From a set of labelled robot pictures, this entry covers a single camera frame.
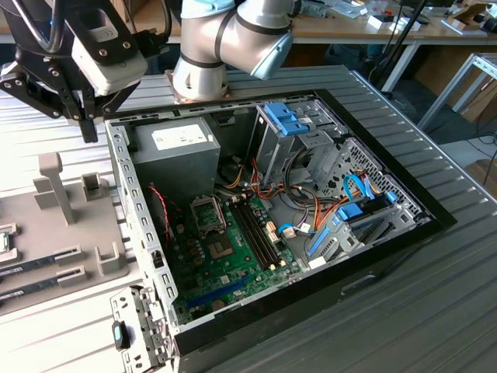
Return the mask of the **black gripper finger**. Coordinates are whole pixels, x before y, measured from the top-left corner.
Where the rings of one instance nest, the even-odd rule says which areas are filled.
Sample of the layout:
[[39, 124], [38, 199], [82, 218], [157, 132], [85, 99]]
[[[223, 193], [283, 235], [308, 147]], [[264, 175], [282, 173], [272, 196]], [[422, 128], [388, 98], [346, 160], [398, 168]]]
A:
[[4, 64], [1, 90], [52, 119], [75, 120], [85, 143], [90, 142], [90, 119], [83, 112], [81, 100], [68, 85], [63, 70], [55, 63], [46, 68], [47, 81], [40, 85], [17, 62]]
[[94, 119], [115, 113], [139, 85], [140, 81], [106, 96], [97, 96], [94, 88], [88, 87], [88, 143], [98, 141]]

